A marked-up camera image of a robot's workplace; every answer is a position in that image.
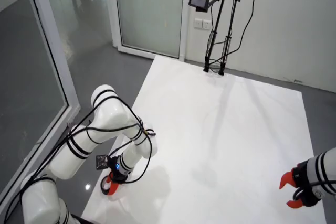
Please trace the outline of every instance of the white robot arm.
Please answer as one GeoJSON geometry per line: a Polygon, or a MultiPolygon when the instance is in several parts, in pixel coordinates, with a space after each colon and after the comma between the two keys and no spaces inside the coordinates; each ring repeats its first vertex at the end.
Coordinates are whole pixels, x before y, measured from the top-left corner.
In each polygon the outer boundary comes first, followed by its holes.
{"type": "Polygon", "coordinates": [[[297,188],[293,200],[287,205],[291,208],[312,207],[326,195],[336,196],[335,164],[336,148],[312,157],[285,173],[280,189],[286,184],[297,188]]]}
{"type": "Polygon", "coordinates": [[[95,113],[92,123],[76,126],[62,147],[46,160],[39,175],[32,180],[34,172],[23,181],[21,201],[25,224],[89,223],[71,216],[58,197],[55,180],[70,179],[97,145],[120,134],[131,140],[121,155],[107,158],[111,173],[102,181],[102,191],[108,195],[113,194],[119,184],[129,183],[127,177],[142,157],[149,160],[157,153],[153,129],[142,123],[111,86],[96,88],[91,104],[95,113]]]}

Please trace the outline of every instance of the black cable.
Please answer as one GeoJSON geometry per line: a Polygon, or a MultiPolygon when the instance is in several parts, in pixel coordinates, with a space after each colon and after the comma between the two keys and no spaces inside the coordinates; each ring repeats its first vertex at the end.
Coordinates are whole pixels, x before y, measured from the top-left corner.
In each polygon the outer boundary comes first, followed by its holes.
{"type": "Polygon", "coordinates": [[[210,7],[210,11],[211,11],[211,32],[210,32],[210,34],[209,34],[209,38],[208,38],[208,43],[206,44],[206,50],[205,50],[205,56],[208,54],[208,46],[209,46],[209,42],[210,42],[210,37],[211,37],[211,33],[213,32],[213,30],[214,30],[214,19],[213,19],[213,15],[212,15],[212,7],[213,6],[211,6],[210,7]]]}
{"type": "Polygon", "coordinates": [[[214,29],[214,18],[213,18],[213,15],[212,15],[212,7],[210,8],[210,11],[211,11],[211,25],[212,25],[212,28],[211,28],[211,31],[214,29]]]}
{"type": "MultiPolygon", "coordinates": [[[[235,0],[232,0],[232,7],[231,7],[231,19],[233,19],[233,6],[234,6],[234,3],[235,2],[235,0]]],[[[230,37],[232,36],[232,32],[233,32],[233,30],[232,30],[232,27],[230,28],[230,37]]]]}
{"type": "Polygon", "coordinates": [[[241,39],[240,39],[240,43],[239,43],[238,48],[235,49],[235,50],[233,50],[233,51],[231,51],[231,52],[229,52],[227,55],[233,54],[234,52],[236,52],[236,51],[238,51],[238,50],[240,49],[241,44],[243,43],[243,37],[244,37],[245,31],[246,31],[246,28],[247,28],[248,24],[251,22],[252,17],[253,17],[253,13],[254,13],[254,3],[255,3],[255,0],[253,0],[253,2],[252,2],[252,13],[251,13],[251,17],[250,17],[250,19],[248,20],[248,22],[247,22],[247,24],[246,24],[246,26],[245,26],[245,28],[244,28],[243,34],[241,35],[241,39]]]}
{"type": "Polygon", "coordinates": [[[320,185],[327,185],[327,184],[336,184],[336,180],[329,180],[329,181],[320,181],[320,182],[313,182],[310,183],[304,187],[299,187],[293,194],[293,200],[298,200],[299,193],[304,191],[305,189],[308,189],[313,186],[320,186],[320,185]]]}

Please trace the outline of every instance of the gray floor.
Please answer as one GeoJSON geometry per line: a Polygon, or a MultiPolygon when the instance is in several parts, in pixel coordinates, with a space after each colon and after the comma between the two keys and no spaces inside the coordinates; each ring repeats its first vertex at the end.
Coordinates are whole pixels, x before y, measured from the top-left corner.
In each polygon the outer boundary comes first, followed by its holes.
{"type": "Polygon", "coordinates": [[[65,109],[29,0],[0,12],[0,192],[65,109]]]}
{"type": "MultiPolygon", "coordinates": [[[[104,5],[104,2],[97,5],[98,8],[104,10],[104,7],[99,7],[99,5],[104,5]]],[[[71,1],[62,0],[61,8],[64,9],[63,13],[69,15],[73,13],[71,1]]],[[[91,109],[91,94],[101,84],[112,85],[118,95],[125,99],[129,105],[132,105],[152,61],[119,53],[112,47],[109,36],[93,25],[96,24],[97,19],[94,13],[87,15],[84,12],[80,16],[72,18],[78,25],[73,26],[71,32],[66,29],[65,23],[62,25],[62,22],[65,22],[63,18],[59,18],[57,21],[65,51],[68,50],[66,53],[70,59],[69,67],[82,106],[76,121],[78,122],[91,109]]],[[[336,127],[334,127],[336,94],[239,71],[227,70],[227,72],[301,91],[314,153],[319,154],[336,146],[336,127]]],[[[65,200],[70,211],[74,214],[81,215],[99,177],[100,172],[95,170],[95,156],[107,153],[112,143],[113,141],[109,141],[98,146],[72,179],[57,180],[59,196],[65,200]],[[85,190],[86,184],[91,185],[89,190],[85,190]]],[[[336,223],[334,211],[336,202],[333,198],[329,197],[324,200],[324,209],[327,223],[336,223]]],[[[9,223],[23,222],[20,206],[16,208],[12,216],[9,223]]]]}

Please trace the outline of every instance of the glossy floor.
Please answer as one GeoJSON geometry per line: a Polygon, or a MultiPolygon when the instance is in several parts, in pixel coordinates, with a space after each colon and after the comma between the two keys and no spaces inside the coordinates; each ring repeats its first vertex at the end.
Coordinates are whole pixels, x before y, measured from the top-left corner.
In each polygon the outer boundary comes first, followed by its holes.
{"type": "MultiPolygon", "coordinates": [[[[74,7],[71,0],[62,0],[62,2],[68,3],[68,5],[60,6],[60,8],[65,9],[65,13],[73,12],[74,7]]],[[[68,36],[67,31],[60,32],[62,41],[66,43],[70,41],[68,45],[73,46],[68,51],[68,58],[72,79],[82,107],[78,119],[82,118],[91,109],[90,97],[95,87],[101,84],[113,86],[118,94],[129,105],[132,105],[152,64],[151,60],[119,53],[112,47],[108,35],[93,29],[91,24],[96,20],[91,19],[95,18],[83,15],[84,19],[80,21],[81,25],[76,28],[71,36],[68,36]]],[[[336,146],[336,127],[334,127],[336,94],[239,71],[227,70],[227,72],[301,91],[314,154],[319,154],[336,146]]],[[[106,142],[97,147],[73,179],[57,181],[59,196],[65,200],[71,212],[76,215],[80,216],[83,212],[100,175],[100,172],[95,169],[95,156],[108,152],[112,143],[112,141],[106,142]]],[[[328,224],[336,223],[335,209],[336,202],[333,198],[329,197],[324,200],[324,210],[328,224]]],[[[9,223],[23,223],[20,206],[16,208],[9,223]]]]}

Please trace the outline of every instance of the wall outlet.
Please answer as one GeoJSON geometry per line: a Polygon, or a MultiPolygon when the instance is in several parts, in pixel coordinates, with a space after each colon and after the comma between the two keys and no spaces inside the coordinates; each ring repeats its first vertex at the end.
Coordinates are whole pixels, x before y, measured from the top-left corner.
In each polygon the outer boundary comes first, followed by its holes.
{"type": "Polygon", "coordinates": [[[203,20],[201,18],[196,18],[194,20],[194,27],[202,29],[203,20]]]}
{"type": "Polygon", "coordinates": [[[211,20],[204,19],[202,28],[206,30],[211,30],[211,27],[212,27],[211,20]]]}

